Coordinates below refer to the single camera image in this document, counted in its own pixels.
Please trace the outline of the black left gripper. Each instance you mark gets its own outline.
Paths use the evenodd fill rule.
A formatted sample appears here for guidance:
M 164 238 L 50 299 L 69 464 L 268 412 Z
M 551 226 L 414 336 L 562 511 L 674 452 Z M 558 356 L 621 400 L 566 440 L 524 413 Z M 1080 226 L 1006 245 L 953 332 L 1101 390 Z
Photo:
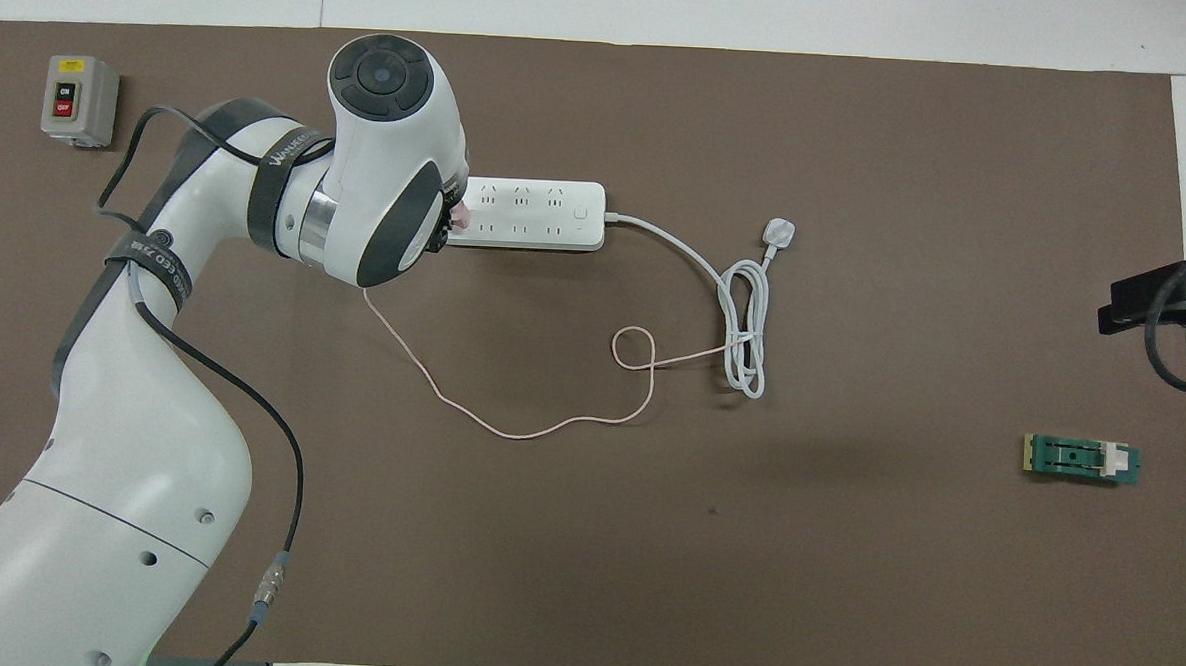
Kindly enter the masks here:
M 435 226 L 431 233 L 428 243 L 425 244 L 425 252 L 440 252 L 446 244 L 449 243 L 449 231 L 451 228 L 455 225 L 455 212 L 458 200 L 454 198 L 448 198 L 444 196 L 444 201 L 441 203 L 441 211 L 439 211 L 438 220 L 435 220 Z

